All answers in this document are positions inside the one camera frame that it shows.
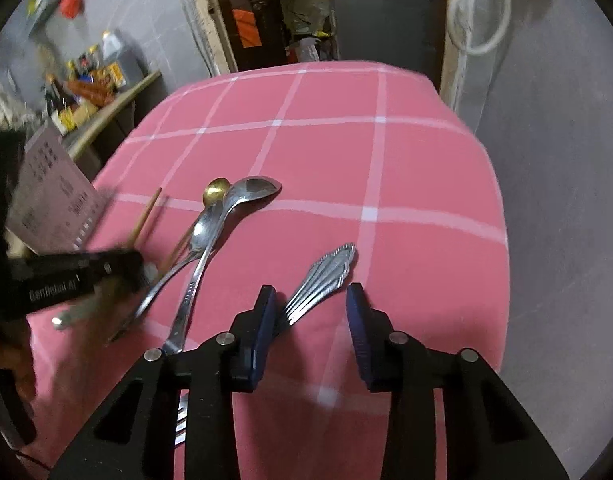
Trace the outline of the person left hand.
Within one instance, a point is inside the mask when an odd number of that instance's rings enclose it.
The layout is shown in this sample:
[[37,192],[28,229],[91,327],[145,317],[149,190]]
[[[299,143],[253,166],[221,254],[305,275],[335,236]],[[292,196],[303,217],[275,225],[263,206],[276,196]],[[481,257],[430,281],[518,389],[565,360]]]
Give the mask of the person left hand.
[[29,403],[36,397],[31,335],[31,327],[26,318],[0,322],[0,368],[12,371],[18,395]]

